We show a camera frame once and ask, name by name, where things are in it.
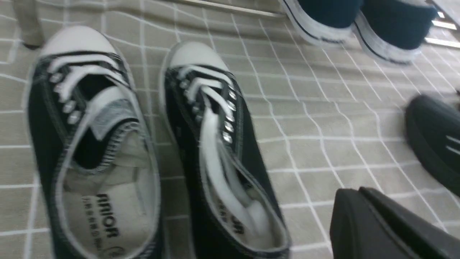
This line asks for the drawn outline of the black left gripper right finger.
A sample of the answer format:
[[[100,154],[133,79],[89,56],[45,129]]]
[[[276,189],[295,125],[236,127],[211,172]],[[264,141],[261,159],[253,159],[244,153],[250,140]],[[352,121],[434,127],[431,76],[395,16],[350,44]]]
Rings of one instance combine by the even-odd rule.
[[[371,187],[359,192],[370,202],[396,245],[412,259],[458,259],[459,239],[442,231]]]

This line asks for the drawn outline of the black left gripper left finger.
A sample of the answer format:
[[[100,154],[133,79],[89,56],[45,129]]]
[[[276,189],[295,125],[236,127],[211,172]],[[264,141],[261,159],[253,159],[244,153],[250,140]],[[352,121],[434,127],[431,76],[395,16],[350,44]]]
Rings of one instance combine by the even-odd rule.
[[[378,217],[358,190],[337,190],[329,230],[333,258],[419,259]]]

